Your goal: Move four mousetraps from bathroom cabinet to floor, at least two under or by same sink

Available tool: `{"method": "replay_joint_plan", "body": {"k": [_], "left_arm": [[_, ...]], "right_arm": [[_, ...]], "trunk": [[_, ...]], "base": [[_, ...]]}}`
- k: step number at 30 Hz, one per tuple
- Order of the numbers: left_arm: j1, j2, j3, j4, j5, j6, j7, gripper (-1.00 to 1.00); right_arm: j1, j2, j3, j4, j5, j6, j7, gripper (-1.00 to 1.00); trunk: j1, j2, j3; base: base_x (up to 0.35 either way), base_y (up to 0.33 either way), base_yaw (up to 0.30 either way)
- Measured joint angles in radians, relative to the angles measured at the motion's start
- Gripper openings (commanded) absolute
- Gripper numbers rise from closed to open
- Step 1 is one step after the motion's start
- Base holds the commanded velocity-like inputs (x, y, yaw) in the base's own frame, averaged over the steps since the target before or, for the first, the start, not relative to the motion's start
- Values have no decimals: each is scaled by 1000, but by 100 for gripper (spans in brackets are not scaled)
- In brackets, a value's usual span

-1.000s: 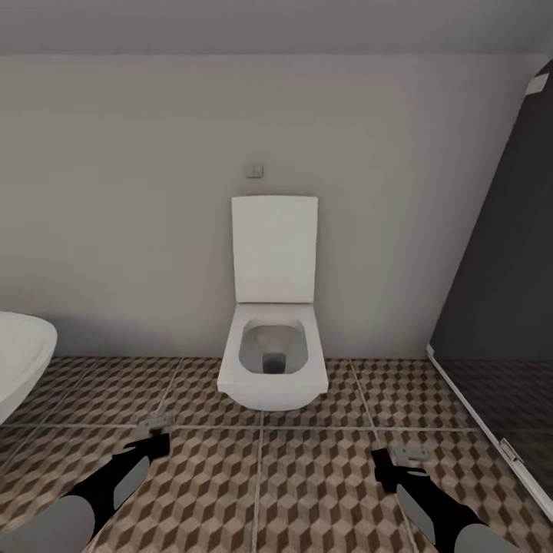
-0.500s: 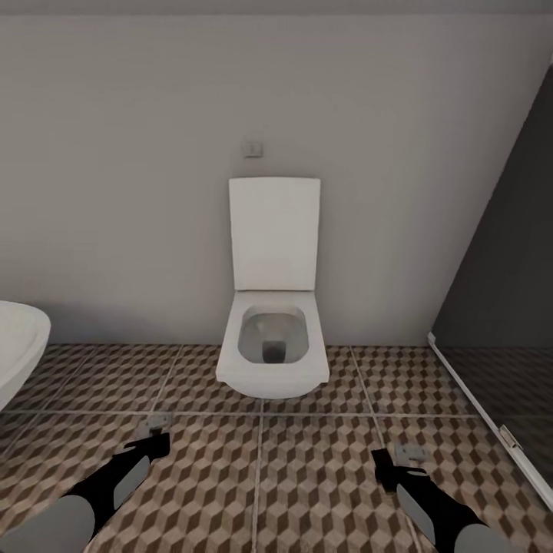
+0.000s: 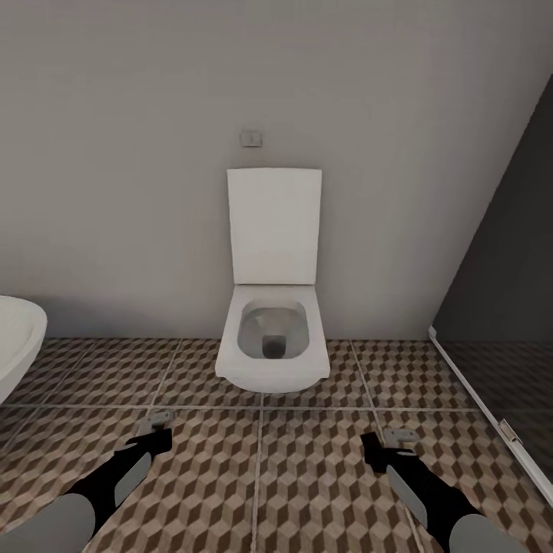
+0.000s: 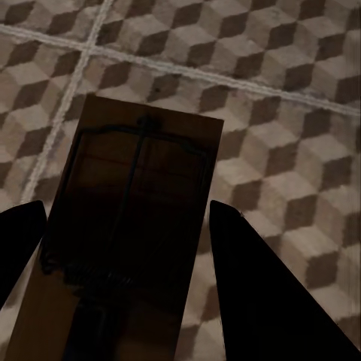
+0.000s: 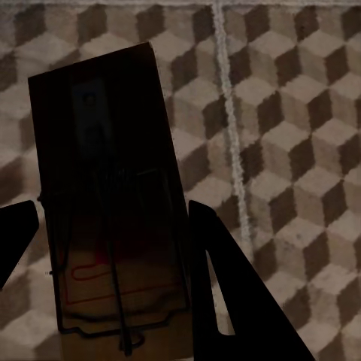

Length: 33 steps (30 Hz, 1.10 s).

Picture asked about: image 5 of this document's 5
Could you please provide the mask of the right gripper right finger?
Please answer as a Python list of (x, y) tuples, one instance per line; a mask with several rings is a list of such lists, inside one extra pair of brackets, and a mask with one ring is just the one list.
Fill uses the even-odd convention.
[[(214, 209), (189, 205), (194, 361), (316, 361)], [(235, 335), (218, 331), (206, 250)]]

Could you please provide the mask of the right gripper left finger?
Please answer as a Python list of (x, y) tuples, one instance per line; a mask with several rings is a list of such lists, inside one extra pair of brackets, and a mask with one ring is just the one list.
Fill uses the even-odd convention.
[(39, 229), (32, 200), (0, 208), (0, 290)]

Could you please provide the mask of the mousetrap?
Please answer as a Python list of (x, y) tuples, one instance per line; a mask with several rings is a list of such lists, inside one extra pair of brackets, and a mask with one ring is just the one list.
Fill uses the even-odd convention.
[(189, 215), (151, 43), (28, 83), (63, 361), (193, 357)]

